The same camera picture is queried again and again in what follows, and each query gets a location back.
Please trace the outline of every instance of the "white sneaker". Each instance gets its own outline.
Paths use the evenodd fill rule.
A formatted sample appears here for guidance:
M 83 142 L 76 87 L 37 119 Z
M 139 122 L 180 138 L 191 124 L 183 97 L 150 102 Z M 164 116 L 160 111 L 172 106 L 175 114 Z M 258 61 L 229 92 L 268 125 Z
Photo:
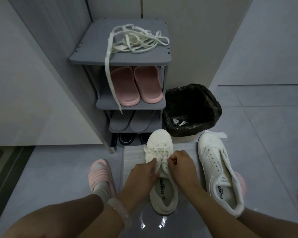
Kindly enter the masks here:
M 204 133 L 199 138 L 198 153 L 207 192 L 227 212 L 239 217 L 244 210 L 242 188 L 231 168 L 224 144 L 214 134 Z
M 146 163 L 153 158 L 157 159 L 154 171 L 160 173 L 149 194 L 152 207 L 161 215 L 169 215 L 178 204 L 178 186 L 169 173 L 167 163 L 167 158 L 173 154 L 171 136 L 164 129 L 154 131 L 148 139 L 147 146 L 144 145 L 144 151 Z

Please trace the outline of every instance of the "shoe rack shelf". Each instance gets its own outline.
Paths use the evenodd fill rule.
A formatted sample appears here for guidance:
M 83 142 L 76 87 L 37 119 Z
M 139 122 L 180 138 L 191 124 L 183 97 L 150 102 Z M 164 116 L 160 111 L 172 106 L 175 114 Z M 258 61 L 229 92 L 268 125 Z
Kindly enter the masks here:
M 70 57 L 70 61 L 74 64 L 104 65 L 109 34 L 114 27 L 125 24 L 134 24 L 150 30 L 153 35 L 160 30 L 162 36 L 169 37 L 167 22 L 161 19 L 98 19 L 90 25 L 81 43 Z M 109 61 L 113 66 L 167 66 L 170 63 L 170 47 L 162 45 L 145 53 L 115 53 L 111 55 Z
M 162 36 L 169 37 L 167 22 L 163 19 L 98 19 L 90 25 L 80 44 L 69 58 L 73 64 L 80 64 L 86 67 L 97 91 L 98 99 L 96 101 L 96 107 L 106 110 L 109 118 L 111 118 L 111 111 L 119 110 L 119 108 L 110 91 L 104 69 L 99 74 L 95 74 L 92 71 L 93 69 L 91 68 L 91 65 L 104 65 L 107 52 L 107 41 L 110 32 L 114 27 L 125 24 L 134 24 L 135 26 L 150 30 L 153 35 L 160 30 Z M 122 36 L 117 36 L 117 39 L 114 39 L 114 42 L 121 39 Z M 135 106 L 121 106 L 122 110 L 159 110 L 156 111 L 152 117 L 151 122 L 145 131 L 146 133 L 151 133 L 162 128 L 162 110 L 166 107 L 165 83 L 167 80 L 168 65 L 170 63 L 170 46 L 157 45 L 153 50 L 139 54 L 127 52 L 114 53 L 111 55 L 109 61 L 111 66 L 157 66 L 158 68 L 163 99 L 154 104 L 146 103 L 140 99 L 140 102 Z M 128 126 L 125 131 L 120 133 L 132 133 L 132 131 Z

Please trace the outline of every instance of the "clear bangle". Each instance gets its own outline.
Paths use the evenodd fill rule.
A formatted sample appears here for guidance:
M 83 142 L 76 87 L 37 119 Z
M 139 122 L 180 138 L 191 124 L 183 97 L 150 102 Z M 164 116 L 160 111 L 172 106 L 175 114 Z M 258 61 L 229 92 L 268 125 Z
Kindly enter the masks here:
M 109 199 L 107 204 L 114 208 L 114 210 L 119 214 L 123 220 L 125 230 L 129 229 L 131 227 L 132 218 L 124 205 L 116 198 Z

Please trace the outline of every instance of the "black garbage bag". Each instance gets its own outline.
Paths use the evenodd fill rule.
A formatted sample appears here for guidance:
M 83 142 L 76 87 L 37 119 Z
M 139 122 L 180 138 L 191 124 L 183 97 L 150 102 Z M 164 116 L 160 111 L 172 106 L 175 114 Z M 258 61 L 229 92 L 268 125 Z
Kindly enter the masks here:
M 189 84 L 166 91 L 163 120 L 171 136 L 183 137 L 214 127 L 222 108 L 213 94 L 203 85 Z

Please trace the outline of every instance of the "fingers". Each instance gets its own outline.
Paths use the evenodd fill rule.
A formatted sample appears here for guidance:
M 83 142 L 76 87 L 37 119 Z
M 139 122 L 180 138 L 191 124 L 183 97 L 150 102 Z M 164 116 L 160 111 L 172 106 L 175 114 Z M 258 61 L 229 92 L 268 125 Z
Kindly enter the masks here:
M 170 172 L 173 173 L 173 171 L 175 169 L 175 164 L 174 164 L 173 160 L 167 159 L 167 162 L 168 162 L 168 168 L 169 168 Z
M 170 155 L 170 159 L 175 160 L 177 158 L 180 158 L 182 156 L 182 153 L 180 151 L 175 151 L 172 155 Z
M 176 159 L 181 159 L 181 158 L 190 158 L 190 156 L 188 155 L 188 153 L 186 152 L 186 151 L 184 151 L 184 150 L 181 150 L 181 151 L 175 151 L 174 153 L 173 153 L 173 155 L 171 155 L 170 157 L 169 157 L 170 159 L 172 159 L 172 160 L 176 160 Z
M 160 177 L 160 173 L 154 173 L 151 177 L 150 180 L 152 182 L 152 184 L 154 184 L 156 182 L 156 180 Z
M 148 166 L 149 170 L 151 171 L 155 167 L 156 163 L 157 163 L 157 159 L 154 158 L 150 162 L 148 162 L 146 165 Z

